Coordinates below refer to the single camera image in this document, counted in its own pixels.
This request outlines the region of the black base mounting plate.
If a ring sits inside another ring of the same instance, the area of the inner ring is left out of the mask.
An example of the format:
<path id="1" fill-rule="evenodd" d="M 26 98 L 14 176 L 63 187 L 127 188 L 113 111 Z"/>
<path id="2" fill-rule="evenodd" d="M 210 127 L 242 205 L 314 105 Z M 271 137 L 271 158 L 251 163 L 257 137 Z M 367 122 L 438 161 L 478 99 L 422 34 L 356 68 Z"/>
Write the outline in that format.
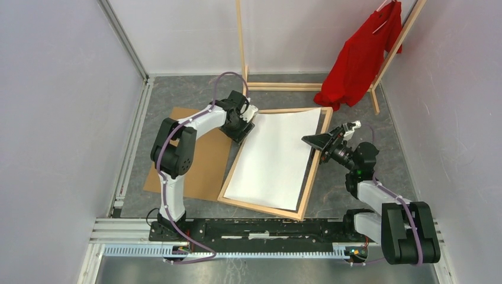
<path id="1" fill-rule="evenodd" d="M 324 253 L 334 243 L 374 244 L 347 219 L 194 218 L 178 223 L 178 232 L 158 221 L 149 225 L 149 241 L 179 241 L 190 253 Z"/>

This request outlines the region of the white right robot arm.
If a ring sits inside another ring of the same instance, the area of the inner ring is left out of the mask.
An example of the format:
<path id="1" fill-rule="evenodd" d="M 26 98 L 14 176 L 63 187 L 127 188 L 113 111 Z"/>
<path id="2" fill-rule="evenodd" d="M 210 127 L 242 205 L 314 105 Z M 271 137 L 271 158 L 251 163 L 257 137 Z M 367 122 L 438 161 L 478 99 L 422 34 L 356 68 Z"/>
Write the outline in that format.
<path id="1" fill-rule="evenodd" d="M 303 142 L 320 152 L 321 164 L 333 160 L 348 170 L 346 190 L 370 207 L 347 213 L 348 221 L 342 225 L 344 238 L 358 241 L 365 236 L 373 240 L 389 264 L 438 263 L 441 249 L 429 205 L 403 198 L 377 179 L 376 146 L 367 141 L 355 148 L 347 144 L 360 127 L 360 121 L 347 122 L 326 133 L 302 137 Z"/>

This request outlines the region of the light wooden picture frame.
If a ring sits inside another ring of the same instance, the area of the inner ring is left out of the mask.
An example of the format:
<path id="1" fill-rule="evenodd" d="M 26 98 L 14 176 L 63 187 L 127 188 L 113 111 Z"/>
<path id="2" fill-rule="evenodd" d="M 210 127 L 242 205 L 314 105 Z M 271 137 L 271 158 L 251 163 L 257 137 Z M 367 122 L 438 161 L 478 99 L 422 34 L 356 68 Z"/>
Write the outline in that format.
<path id="1" fill-rule="evenodd" d="M 288 112 L 308 111 L 308 110 L 312 110 L 312 109 L 314 109 L 314 108 L 266 109 L 266 110 L 261 110 L 259 112 L 259 114 L 283 114 L 283 113 L 288 113 Z M 317 131 L 315 134 L 321 134 L 321 133 L 325 133 L 327 131 L 327 129 L 330 125 L 332 114 L 333 114 L 332 109 L 329 107 L 322 107 L 320 109 L 321 109 L 321 115 L 320 115 L 320 118 L 318 121 Z M 240 146 L 240 148 L 237 152 L 236 158 L 230 168 L 230 171 L 227 175 L 227 178 L 223 184 L 223 187 L 221 189 L 221 192 L 220 192 L 217 200 L 221 203 L 224 203 L 224 204 L 234 205 L 234 206 L 241 207 L 241 208 L 259 211 L 259 212 L 271 214 L 274 216 L 285 217 L 285 218 L 299 220 L 299 221 L 303 220 L 305 217 L 307 203 L 310 198 L 310 193 L 311 193 L 313 183 L 315 180 L 315 176 L 317 173 L 318 163 L 320 161 L 320 152 L 311 148 L 311 154 L 310 154 L 310 158 L 308 161 L 307 170 L 305 172 L 305 176 L 304 176 L 304 180 L 303 180 L 303 188 L 300 193 L 300 197 L 299 197 L 299 200 L 297 203 L 297 208 L 296 208 L 296 210 L 292 211 L 292 210 L 272 208 L 272 207 L 268 207 L 268 206 L 254 205 L 254 204 L 250 204 L 247 202 L 235 201 L 232 199 L 224 198 L 223 195 L 224 195 L 224 193 L 230 183 L 230 179 L 231 179 L 233 171 L 236 167 L 237 159 L 239 158 L 240 149 L 241 149 L 242 145 Z"/>

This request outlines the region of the red t-shirt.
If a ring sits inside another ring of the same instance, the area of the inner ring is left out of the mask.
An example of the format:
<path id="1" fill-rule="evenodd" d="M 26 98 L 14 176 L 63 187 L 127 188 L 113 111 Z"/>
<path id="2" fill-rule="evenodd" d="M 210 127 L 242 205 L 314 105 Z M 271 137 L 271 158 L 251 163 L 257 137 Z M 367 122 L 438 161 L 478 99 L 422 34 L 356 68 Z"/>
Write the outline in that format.
<path id="1" fill-rule="evenodd" d="M 400 32 L 401 2 L 390 1 L 375 10 L 342 47 L 313 101 L 337 111 L 356 105 L 367 93 Z"/>

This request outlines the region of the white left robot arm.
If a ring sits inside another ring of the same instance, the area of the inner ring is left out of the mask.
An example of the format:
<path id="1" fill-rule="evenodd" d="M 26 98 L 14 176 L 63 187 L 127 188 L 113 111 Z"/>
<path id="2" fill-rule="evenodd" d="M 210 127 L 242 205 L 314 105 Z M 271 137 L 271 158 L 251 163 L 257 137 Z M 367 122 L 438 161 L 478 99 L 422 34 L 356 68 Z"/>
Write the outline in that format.
<path id="1" fill-rule="evenodd" d="M 181 240 L 186 233 L 184 180 L 194 162 L 199 138 L 218 128 L 228 138 L 241 144 L 253 130 L 258 108 L 244 94 L 233 91 L 222 100 L 213 99 L 195 114 L 162 121 L 150 158 L 160 180 L 161 206 L 157 215 L 163 233 L 172 241 Z"/>

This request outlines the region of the printed photo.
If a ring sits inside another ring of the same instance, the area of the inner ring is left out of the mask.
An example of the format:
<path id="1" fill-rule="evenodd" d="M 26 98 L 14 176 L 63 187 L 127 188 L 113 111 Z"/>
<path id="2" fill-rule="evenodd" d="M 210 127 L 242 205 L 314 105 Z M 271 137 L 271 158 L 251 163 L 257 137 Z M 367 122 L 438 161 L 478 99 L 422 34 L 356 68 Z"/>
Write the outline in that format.
<path id="1" fill-rule="evenodd" d="M 311 154 L 302 138 L 316 133 L 320 115 L 320 108 L 257 114 L 224 198 L 296 210 Z"/>

